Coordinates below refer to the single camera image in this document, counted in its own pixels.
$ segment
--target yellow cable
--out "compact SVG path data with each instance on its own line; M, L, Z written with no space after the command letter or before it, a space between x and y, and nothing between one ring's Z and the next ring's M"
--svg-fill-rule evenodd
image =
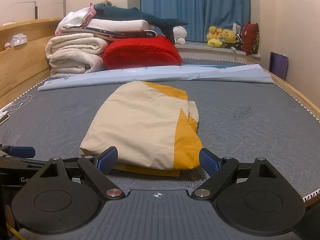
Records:
M9 226L8 224L7 224L7 228L20 240L26 240L25 238L22 237L22 235L20 235L14 228Z

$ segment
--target beige and yellow folded cloth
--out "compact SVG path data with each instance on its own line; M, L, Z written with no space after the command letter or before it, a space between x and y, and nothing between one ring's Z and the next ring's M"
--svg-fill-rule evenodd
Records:
M179 176L199 166L196 103L185 91L135 81L119 87L103 103L85 135L80 153L118 149L116 170Z

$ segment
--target triangular cutout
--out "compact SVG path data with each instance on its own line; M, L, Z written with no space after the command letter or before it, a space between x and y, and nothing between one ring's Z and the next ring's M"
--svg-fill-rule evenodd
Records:
M58 167L55 163L50 164L50 166L42 173L40 178L50 178L50 177L58 177Z
M265 164L261 164L259 177L275 179L276 175L274 175L273 172Z

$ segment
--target silver bolt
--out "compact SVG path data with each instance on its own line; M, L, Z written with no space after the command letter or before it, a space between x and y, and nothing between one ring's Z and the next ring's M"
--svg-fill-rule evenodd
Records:
M205 188L200 188L195 191L195 195L198 197L207 197L210 195L210 191Z
M119 197L122 194L122 190L118 188L112 188L107 191L109 197Z

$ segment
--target gray bed sheet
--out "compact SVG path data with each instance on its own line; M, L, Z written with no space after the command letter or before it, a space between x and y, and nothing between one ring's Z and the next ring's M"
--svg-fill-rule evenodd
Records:
M320 124L275 84L177 81L160 82L185 90L199 111L203 146L240 162L267 158L305 196L320 187ZM38 160L79 156L79 146L103 102L120 85L51 91L32 89L30 103L0 126L0 143L33 146ZM208 178L202 168L180 177L111 171L108 177L130 189L197 188Z

